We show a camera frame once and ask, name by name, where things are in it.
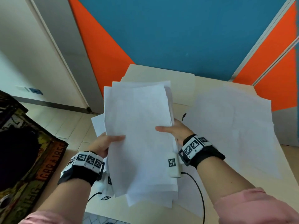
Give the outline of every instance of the wall outlet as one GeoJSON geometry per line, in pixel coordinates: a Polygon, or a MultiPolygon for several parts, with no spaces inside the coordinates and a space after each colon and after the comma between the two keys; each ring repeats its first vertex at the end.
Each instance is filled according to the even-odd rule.
{"type": "Polygon", "coordinates": [[[29,92],[30,93],[30,90],[26,87],[23,87],[23,86],[16,86],[16,88],[22,92],[29,92]]]}
{"type": "Polygon", "coordinates": [[[40,90],[38,90],[38,89],[29,88],[29,90],[31,90],[32,93],[37,93],[37,94],[43,95],[43,93],[40,90]]]}

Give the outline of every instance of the forearm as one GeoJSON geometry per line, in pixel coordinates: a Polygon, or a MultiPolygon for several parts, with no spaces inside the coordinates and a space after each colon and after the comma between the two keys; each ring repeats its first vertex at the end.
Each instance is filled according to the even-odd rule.
{"type": "Polygon", "coordinates": [[[221,197],[255,188],[226,162],[214,156],[200,162],[197,172],[213,204],[221,197]]]}
{"type": "Polygon", "coordinates": [[[81,224],[90,190],[90,184],[82,179],[61,183],[38,211],[51,211],[72,223],[81,224]]]}

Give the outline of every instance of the person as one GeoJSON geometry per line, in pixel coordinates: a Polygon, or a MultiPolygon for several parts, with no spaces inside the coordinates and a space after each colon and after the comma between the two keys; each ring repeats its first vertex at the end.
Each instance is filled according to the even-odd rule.
{"type": "MultiPolygon", "coordinates": [[[[156,130],[171,133],[180,145],[194,135],[179,120],[172,127],[157,126],[156,130]]],[[[124,135],[103,133],[89,146],[89,151],[104,158],[110,143],[123,139],[124,135]]],[[[222,159],[210,156],[196,169],[219,215],[219,223],[299,223],[299,214],[292,207],[256,188],[222,159]]],[[[63,182],[20,224],[80,224],[90,191],[91,184],[85,180],[74,178],[63,182]]]]}

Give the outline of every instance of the sleeve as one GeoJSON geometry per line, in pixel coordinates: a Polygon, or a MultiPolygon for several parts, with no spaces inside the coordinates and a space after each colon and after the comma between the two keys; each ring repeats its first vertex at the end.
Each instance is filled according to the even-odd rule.
{"type": "Polygon", "coordinates": [[[28,215],[19,224],[72,224],[72,222],[53,212],[36,211],[28,215]]]}
{"type": "Polygon", "coordinates": [[[214,208],[221,224],[299,223],[299,214],[292,207],[267,195],[262,188],[225,196],[214,208]]]}

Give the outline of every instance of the person's right arm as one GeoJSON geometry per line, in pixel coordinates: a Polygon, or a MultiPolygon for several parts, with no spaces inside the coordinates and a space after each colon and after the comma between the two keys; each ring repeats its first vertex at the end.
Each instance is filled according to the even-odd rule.
{"type": "MultiPolygon", "coordinates": [[[[180,145],[194,132],[175,120],[172,127],[156,127],[171,133],[180,145]]],[[[255,188],[225,161],[217,157],[204,159],[197,172],[211,199],[220,223],[299,223],[299,214],[286,203],[255,188]]]]}

